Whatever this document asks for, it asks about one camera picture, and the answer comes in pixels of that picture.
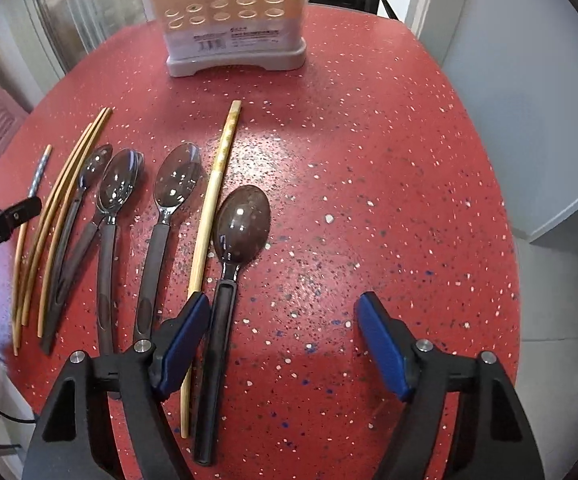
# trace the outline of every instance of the spoon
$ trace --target spoon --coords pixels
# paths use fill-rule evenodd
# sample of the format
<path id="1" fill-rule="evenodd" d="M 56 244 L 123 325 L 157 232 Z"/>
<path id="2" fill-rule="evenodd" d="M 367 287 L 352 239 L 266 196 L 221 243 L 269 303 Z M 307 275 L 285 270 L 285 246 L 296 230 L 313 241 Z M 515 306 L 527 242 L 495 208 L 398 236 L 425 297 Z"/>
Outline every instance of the spoon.
<path id="1" fill-rule="evenodd" d="M 160 270 L 165 256 L 171 216 L 189 198 L 200 177 L 200 149 L 191 142 L 181 144 L 162 162 L 153 186 L 153 200 L 158 207 L 158 222 L 151 231 L 144 262 L 138 308 L 135 311 L 133 342 L 151 339 L 153 311 L 156 304 Z"/>
<path id="2" fill-rule="evenodd" d="M 112 280 L 115 253 L 116 216 L 127 202 L 144 163 L 142 153 L 121 150 L 109 162 L 98 192 L 98 209 L 106 215 L 101 228 L 98 256 L 98 345 L 100 355 L 114 353 L 114 322 L 112 309 Z"/>
<path id="3" fill-rule="evenodd" d="M 259 187 L 239 187 L 224 200 L 213 225 L 213 247 L 223 263 L 223 275 L 213 295 L 195 419 L 194 461 L 200 465 L 213 463 L 238 272 L 265 246 L 271 227 L 269 200 Z"/>
<path id="4" fill-rule="evenodd" d="M 64 256 L 67 252 L 67 245 L 69 244 L 69 238 L 71 236 L 73 224 L 76 220 L 76 217 L 78 216 L 78 211 L 80 210 L 80 205 L 82 205 L 82 198 L 84 197 L 86 190 L 93 186 L 100 179 L 104 168 L 106 168 L 106 165 L 111 159 L 112 152 L 113 148 L 111 144 L 103 144 L 102 146 L 96 148 L 91 153 L 91 155 L 86 158 L 85 163 L 80 170 L 80 175 L 78 176 L 78 189 L 76 190 L 75 196 L 73 197 L 71 205 L 69 206 L 69 212 L 67 213 L 67 218 L 62 229 L 62 234 L 60 235 L 60 241 L 55 253 L 53 269 L 51 271 L 49 308 L 47 311 L 47 318 L 44 325 L 44 332 L 42 333 L 41 342 L 42 351 L 47 355 L 51 353 L 51 347 L 53 346 L 55 333 L 57 332 L 60 316 L 62 315 L 62 310 L 64 307 L 64 303 L 58 303 L 56 301 L 56 293 L 58 290 L 58 282 L 62 273 L 62 264 L 64 263 Z"/>

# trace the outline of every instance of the spoon bowl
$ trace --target spoon bowl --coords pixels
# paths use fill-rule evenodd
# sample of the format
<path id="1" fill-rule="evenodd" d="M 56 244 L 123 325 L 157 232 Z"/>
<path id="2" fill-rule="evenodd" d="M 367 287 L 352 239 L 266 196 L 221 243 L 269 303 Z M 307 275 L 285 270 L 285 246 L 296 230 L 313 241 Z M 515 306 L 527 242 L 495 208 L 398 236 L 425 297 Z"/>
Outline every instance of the spoon bowl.
<path id="1" fill-rule="evenodd" d="M 240 267 L 262 250 L 271 228 L 271 208 L 256 186 L 241 186 L 224 200 L 213 229 L 213 247 L 223 264 Z"/>
<path id="2" fill-rule="evenodd" d="M 98 146 L 91 155 L 86 158 L 80 170 L 80 175 L 78 176 L 79 189 L 87 189 L 100 179 L 106 165 L 111 159 L 112 153 L 113 147 L 111 144 L 103 144 L 102 146 Z"/>
<path id="3" fill-rule="evenodd" d="M 110 217 L 126 203 L 138 180 L 144 157 L 135 150 L 123 149 L 111 159 L 98 191 L 98 208 Z"/>
<path id="4" fill-rule="evenodd" d="M 191 142 L 181 144 L 167 155 L 153 185 L 153 199 L 161 217 L 165 213 L 171 216 L 189 198 L 201 168 L 200 149 Z"/>

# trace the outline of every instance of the floor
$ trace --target floor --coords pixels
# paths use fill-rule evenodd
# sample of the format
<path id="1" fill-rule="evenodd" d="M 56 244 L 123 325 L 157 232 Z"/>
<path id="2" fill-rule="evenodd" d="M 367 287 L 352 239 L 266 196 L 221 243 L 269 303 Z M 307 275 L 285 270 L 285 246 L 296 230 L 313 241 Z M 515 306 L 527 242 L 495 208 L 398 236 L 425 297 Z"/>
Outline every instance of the floor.
<path id="1" fill-rule="evenodd" d="M 516 239 L 521 346 L 516 391 L 547 480 L 578 458 L 578 212 L 532 244 Z"/>

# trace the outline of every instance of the chopstick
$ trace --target chopstick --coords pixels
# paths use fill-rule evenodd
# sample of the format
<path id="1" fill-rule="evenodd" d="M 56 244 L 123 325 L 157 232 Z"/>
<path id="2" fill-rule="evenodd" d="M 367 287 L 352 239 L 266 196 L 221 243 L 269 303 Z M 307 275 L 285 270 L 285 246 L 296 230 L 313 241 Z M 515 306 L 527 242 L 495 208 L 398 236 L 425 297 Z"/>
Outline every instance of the chopstick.
<path id="1" fill-rule="evenodd" d="M 47 303 L 49 301 L 49 288 L 51 285 L 51 271 L 53 270 L 53 261 L 55 259 L 55 251 L 58 248 L 60 243 L 60 234 L 62 233 L 62 227 L 64 225 L 64 220 L 67 216 L 67 212 L 69 211 L 70 207 L 70 198 L 73 195 L 73 190 L 76 188 L 76 184 L 78 183 L 78 178 L 80 176 L 80 170 L 84 165 L 86 158 L 88 157 L 89 153 L 91 152 L 91 148 L 96 143 L 98 139 L 99 132 L 104 127 L 106 120 L 108 119 L 109 115 L 111 115 L 111 108 L 104 109 L 105 115 L 102 117 L 100 123 L 98 124 L 97 132 L 93 133 L 91 138 L 88 140 L 85 148 L 82 150 L 80 155 L 80 159 L 77 161 L 73 172 L 71 173 L 71 181 L 67 186 L 67 190 L 64 194 L 64 198 L 62 200 L 62 208 L 60 209 L 60 214 L 58 215 L 58 219 L 55 224 L 55 228 L 53 230 L 53 237 L 51 237 L 51 245 L 49 246 L 49 254 L 47 256 L 47 261 L 44 266 L 44 277 L 42 279 L 42 293 L 40 295 L 40 305 L 38 308 L 38 337 L 42 337 L 42 332 L 44 331 L 44 315 L 46 314 Z"/>
<path id="2" fill-rule="evenodd" d="M 194 292 L 203 288 L 203 277 L 205 275 L 205 261 L 207 259 L 207 249 L 211 238 L 211 226 L 213 217 L 218 204 L 221 187 L 223 186 L 224 170 L 229 160 L 229 150 L 233 142 L 233 134 L 236 131 L 238 117 L 242 101 L 231 102 L 227 120 L 224 123 L 223 134 L 220 137 L 220 143 L 216 149 L 213 159 L 213 168 L 207 184 L 205 193 L 205 202 L 203 210 L 200 213 L 200 225 L 198 226 L 198 235 L 195 239 L 194 259 L 191 263 L 191 276 L 189 277 L 189 294 L 187 299 Z M 191 367 L 187 370 L 185 380 L 180 388 L 180 434 L 182 438 L 189 437 L 189 399 L 191 397 Z"/>
<path id="3" fill-rule="evenodd" d="M 34 238 L 34 243 L 31 246 L 29 253 L 28 264 L 26 266 L 26 272 L 24 273 L 24 279 L 21 282 L 21 288 L 19 290 L 19 298 L 24 298 L 22 304 L 18 304 L 18 312 L 16 313 L 16 325 L 14 327 L 14 354 L 18 354 L 18 348 L 20 346 L 20 336 L 22 325 L 26 326 L 29 321 L 29 309 L 31 306 L 31 298 L 34 291 L 35 276 L 37 274 L 38 266 L 40 264 L 40 257 L 42 255 L 42 250 L 44 249 L 44 243 L 46 241 L 47 235 L 49 234 L 49 229 L 51 228 L 51 222 L 53 221 L 53 216 L 60 203 L 62 190 L 66 179 L 74 167 L 77 161 L 77 156 L 86 146 L 86 142 L 89 137 L 97 137 L 103 124 L 103 118 L 108 116 L 105 113 L 107 108 L 100 110 L 98 117 L 93 122 L 86 127 L 85 131 L 80 136 L 80 139 L 76 145 L 71 150 L 67 161 L 65 162 L 60 174 L 58 175 L 56 182 L 51 189 L 49 198 L 46 200 L 44 207 L 42 208 L 42 213 L 38 221 L 38 229 Z"/>
<path id="4" fill-rule="evenodd" d="M 38 162 L 38 167 L 34 173 L 34 179 L 31 181 L 31 186 L 29 187 L 28 196 L 32 197 L 38 192 L 38 186 L 40 184 L 40 179 L 44 173 L 44 168 L 46 167 L 47 160 L 49 160 L 49 155 L 51 155 L 51 150 L 53 147 L 48 144 L 40 161 Z M 15 323 L 16 315 L 18 313 L 18 288 L 20 283 L 20 268 L 22 266 L 22 252 L 24 251 L 24 239 L 26 238 L 26 229 L 28 227 L 28 222 L 25 222 L 20 226 L 18 231 L 18 243 L 16 244 L 16 256 L 14 257 L 13 263 L 13 287 L 11 291 L 11 323 Z"/>

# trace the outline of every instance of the metal screw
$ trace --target metal screw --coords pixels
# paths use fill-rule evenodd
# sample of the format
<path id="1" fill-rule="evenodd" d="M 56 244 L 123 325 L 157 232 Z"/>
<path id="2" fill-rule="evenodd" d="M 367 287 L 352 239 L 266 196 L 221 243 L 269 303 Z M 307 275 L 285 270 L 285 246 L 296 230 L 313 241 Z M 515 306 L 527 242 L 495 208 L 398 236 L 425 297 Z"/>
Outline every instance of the metal screw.
<path id="1" fill-rule="evenodd" d="M 488 365 L 493 365 L 498 358 L 494 352 L 490 352 L 489 350 L 485 350 L 482 354 L 480 354 L 480 359 L 486 362 Z"/>
<path id="2" fill-rule="evenodd" d="M 418 339 L 416 348 L 421 352 L 429 352 L 434 348 L 434 344 L 429 339 Z"/>
<path id="3" fill-rule="evenodd" d="M 71 361 L 75 365 L 77 365 L 78 363 L 82 363 L 84 360 L 85 360 L 85 352 L 83 352 L 82 350 L 76 350 L 69 357 L 69 361 Z"/>
<path id="4" fill-rule="evenodd" d="M 138 352 L 138 354 L 142 354 L 143 352 L 148 352 L 151 348 L 151 341 L 148 339 L 140 339 L 136 341 L 133 345 L 133 349 Z"/>

